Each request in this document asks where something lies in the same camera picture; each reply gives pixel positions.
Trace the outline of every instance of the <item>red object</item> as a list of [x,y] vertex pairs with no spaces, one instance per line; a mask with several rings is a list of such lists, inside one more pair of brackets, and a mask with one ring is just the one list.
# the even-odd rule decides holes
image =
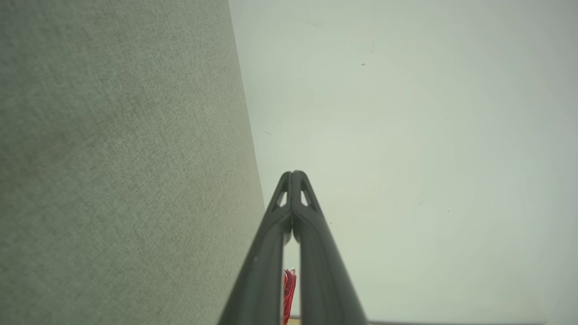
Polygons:
[[285,298],[283,299],[283,324],[287,325],[289,317],[291,316],[291,303],[293,302],[293,294],[295,293],[295,284],[297,283],[297,276],[295,269],[290,271],[285,270]]

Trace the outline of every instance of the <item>black plastic frame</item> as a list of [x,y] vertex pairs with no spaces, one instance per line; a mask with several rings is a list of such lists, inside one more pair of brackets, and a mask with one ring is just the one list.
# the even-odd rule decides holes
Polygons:
[[[281,206],[285,193],[287,203]],[[219,325],[281,324],[283,246],[291,230],[301,244],[302,324],[367,324],[309,179],[294,171],[279,180]]]

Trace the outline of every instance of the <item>white wall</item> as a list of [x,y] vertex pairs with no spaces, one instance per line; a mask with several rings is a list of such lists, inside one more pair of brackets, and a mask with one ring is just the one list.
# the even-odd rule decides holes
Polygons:
[[307,172],[368,318],[578,323],[577,2],[230,5],[265,201]]

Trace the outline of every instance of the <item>fabric surface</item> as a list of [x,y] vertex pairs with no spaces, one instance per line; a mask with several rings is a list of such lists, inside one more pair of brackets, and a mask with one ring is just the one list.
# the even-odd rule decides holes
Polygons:
[[0,324],[215,323],[264,212],[227,1],[0,27]]

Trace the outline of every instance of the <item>gray fabric wall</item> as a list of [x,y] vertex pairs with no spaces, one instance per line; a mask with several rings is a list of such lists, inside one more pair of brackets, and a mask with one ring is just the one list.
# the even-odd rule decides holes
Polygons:
[[226,0],[0,5],[0,324],[210,324],[264,212]]

